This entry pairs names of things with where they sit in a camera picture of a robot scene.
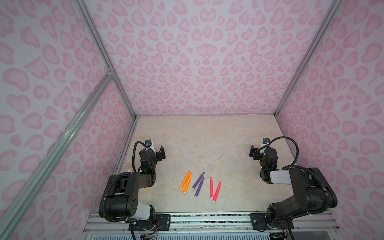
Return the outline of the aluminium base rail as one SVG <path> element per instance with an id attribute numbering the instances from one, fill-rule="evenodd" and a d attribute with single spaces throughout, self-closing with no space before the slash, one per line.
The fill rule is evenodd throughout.
<path id="1" fill-rule="evenodd" d="M 159 213 L 149 228 L 149 240 L 342 240 L 344 236 L 330 212 L 304 216 L 291 226 L 274 229 L 264 223 L 263 212 Z"/>

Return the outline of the purple pen lower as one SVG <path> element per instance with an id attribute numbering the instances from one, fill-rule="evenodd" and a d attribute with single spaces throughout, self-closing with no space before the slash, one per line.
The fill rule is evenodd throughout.
<path id="1" fill-rule="evenodd" d="M 200 193 L 200 191 L 201 191 L 201 188 L 202 188 L 202 186 L 203 186 L 203 183 L 204 183 L 204 177 L 201 179 L 201 181 L 199 182 L 199 185 L 198 185 L 198 187 L 197 187 L 197 190 L 196 190 L 196 193 L 195 193 L 195 195 L 194 195 L 194 197 L 195 198 L 197 198 L 198 197 L 198 195 L 199 195 L 199 193 Z"/>

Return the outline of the pink pen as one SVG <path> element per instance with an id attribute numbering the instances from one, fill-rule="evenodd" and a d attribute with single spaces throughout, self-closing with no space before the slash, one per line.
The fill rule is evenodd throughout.
<path id="1" fill-rule="evenodd" d="M 219 192 L 220 192 L 220 189 L 221 189 L 221 185 L 222 185 L 222 182 L 220 181 L 218 186 L 217 186 L 217 189 L 216 189 L 216 192 L 215 192 L 215 195 L 214 195 L 214 198 L 213 198 L 213 202 L 216 202 L 217 199 L 218 199 Z"/>
<path id="2" fill-rule="evenodd" d="M 214 184 L 212 177 L 210 177 L 210 198 L 214 199 Z"/>

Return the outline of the purple pen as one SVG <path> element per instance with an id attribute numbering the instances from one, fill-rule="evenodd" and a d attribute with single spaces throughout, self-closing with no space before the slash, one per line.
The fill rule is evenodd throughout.
<path id="1" fill-rule="evenodd" d="M 201 188 L 202 188 L 202 186 L 203 186 L 203 183 L 204 183 L 204 177 L 201 179 L 201 181 L 199 182 L 199 185 L 198 185 L 198 187 L 197 187 L 197 190 L 196 190 L 196 193 L 195 193 L 195 195 L 194 195 L 194 197 L 195 198 L 197 198 L 198 197 L 198 195 L 199 195 L 199 193 L 200 193 L 200 191 L 201 191 Z"/>
<path id="2" fill-rule="evenodd" d="M 202 178 L 204 177 L 204 172 L 198 177 L 198 179 L 196 180 L 196 182 L 194 183 L 194 185 L 192 186 L 192 189 L 194 190 L 198 184 L 200 183 L 200 181 L 202 180 Z"/>

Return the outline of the pink pen left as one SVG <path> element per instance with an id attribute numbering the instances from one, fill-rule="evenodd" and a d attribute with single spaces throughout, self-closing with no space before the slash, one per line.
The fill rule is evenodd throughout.
<path id="1" fill-rule="evenodd" d="M 214 199 L 214 184 L 212 177 L 210 177 L 210 198 Z"/>

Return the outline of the purple pen upper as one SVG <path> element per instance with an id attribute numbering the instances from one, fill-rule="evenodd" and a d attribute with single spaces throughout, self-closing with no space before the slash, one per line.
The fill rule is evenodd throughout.
<path id="1" fill-rule="evenodd" d="M 200 181 L 202 180 L 202 178 L 204 177 L 204 172 L 198 177 L 198 179 L 196 180 L 196 182 L 194 183 L 194 185 L 192 186 L 192 189 L 194 190 L 198 184 L 200 183 Z"/>

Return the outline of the diagonal aluminium frame bar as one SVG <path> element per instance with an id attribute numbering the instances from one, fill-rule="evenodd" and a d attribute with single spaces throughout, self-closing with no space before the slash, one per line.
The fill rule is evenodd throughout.
<path id="1" fill-rule="evenodd" d="M 1 239 L 7 240 L 33 203 L 37 194 L 40 192 L 49 176 L 61 160 L 68 147 L 71 145 L 77 133 L 89 117 L 95 105 L 100 100 L 104 91 L 113 80 L 114 74 L 107 73 L 98 84 L 89 98 L 85 101 L 76 116 L 70 122 L 59 140 L 51 148 L 43 162 L 35 173 L 27 181 L 19 195 L 12 202 L 6 213 L 1 219 Z"/>

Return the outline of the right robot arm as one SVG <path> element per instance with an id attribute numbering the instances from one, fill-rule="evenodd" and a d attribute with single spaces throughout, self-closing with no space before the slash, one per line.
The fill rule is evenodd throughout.
<path id="1" fill-rule="evenodd" d="M 250 214 L 254 230 L 264 232 L 285 228 L 290 231 L 294 229 L 295 219 L 320 214 L 337 206 L 336 194 L 318 168 L 289 165 L 279 170 L 277 150 L 269 146 L 259 149 L 251 146 L 249 156 L 259 161 L 263 182 L 290 185 L 293 190 L 291 197 L 270 204 L 264 216 Z"/>

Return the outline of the pink pen right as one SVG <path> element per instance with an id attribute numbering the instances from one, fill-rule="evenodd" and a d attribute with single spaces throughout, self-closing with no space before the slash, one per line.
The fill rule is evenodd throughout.
<path id="1" fill-rule="evenodd" d="M 217 199 L 218 199 L 219 192 L 220 192 L 220 189 L 221 189 L 221 185 L 222 185 L 222 182 L 220 181 L 218 186 L 217 186 L 217 189 L 216 189 L 216 192 L 215 192 L 215 195 L 214 195 L 214 198 L 213 198 L 213 202 L 216 202 Z"/>

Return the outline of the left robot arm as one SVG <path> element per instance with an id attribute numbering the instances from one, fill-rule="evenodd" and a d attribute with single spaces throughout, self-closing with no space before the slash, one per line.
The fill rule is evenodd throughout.
<path id="1" fill-rule="evenodd" d="M 139 202 L 139 190 L 154 186 L 157 163 L 166 158 L 165 150 L 154 152 L 152 148 L 141 150 L 140 172 L 124 172 L 111 175 L 99 205 L 99 215 L 108 222 L 142 222 L 152 226 L 156 213 L 152 205 Z"/>

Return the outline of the orange pen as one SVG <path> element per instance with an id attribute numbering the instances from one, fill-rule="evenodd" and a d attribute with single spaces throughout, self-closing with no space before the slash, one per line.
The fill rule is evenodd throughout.
<path id="1" fill-rule="evenodd" d="M 183 182 L 182 182 L 182 184 L 181 184 L 181 186 L 180 186 L 180 190 L 181 190 L 181 191 L 184 189 L 184 187 L 185 187 L 185 185 L 186 185 L 186 183 L 187 183 L 187 180 L 189 179 L 190 173 L 191 173 L 191 172 L 188 171 L 188 173 L 186 174 L 186 176 L 185 176 L 185 178 L 184 178 L 184 180 L 183 180 Z"/>
<path id="2" fill-rule="evenodd" d="M 192 178 L 192 173 L 189 173 L 188 178 L 187 178 L 186 183 L 185 183 L 185 187 L 184 187 L 184 194 L 186 194 L 188 192 L 191 178 Z"/>

